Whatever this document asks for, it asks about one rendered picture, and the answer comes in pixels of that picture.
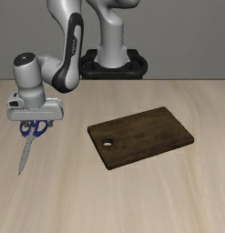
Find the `blue-handled scissors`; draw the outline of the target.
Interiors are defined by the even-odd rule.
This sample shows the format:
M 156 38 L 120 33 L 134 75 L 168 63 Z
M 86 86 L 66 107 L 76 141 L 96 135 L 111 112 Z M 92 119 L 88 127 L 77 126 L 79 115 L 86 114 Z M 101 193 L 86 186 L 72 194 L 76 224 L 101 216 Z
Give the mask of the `blue-handled scissors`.
M 21 123 L 19 126 L 19 130 L 21 135 L 26 139 L 26 143 L 20 157 L 19 165 L 18 165 L 18 174 L 21 174 L 28 159 L 28 155 L 30 152 L 30 148 L 32 146 L 33 141 L 42 136 L 47 130 L 47 121 L 46 120 L 31 120 L 27 124 Z

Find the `dark brown cutting board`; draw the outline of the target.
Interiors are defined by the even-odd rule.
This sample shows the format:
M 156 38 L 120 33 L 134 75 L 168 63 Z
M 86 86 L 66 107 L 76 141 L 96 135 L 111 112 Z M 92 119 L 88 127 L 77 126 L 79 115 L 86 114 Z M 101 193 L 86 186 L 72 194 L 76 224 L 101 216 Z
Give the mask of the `dark brown cutting board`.
M 108 170 L 194 142 L 164 106 L 90 126 L 87 132 Z

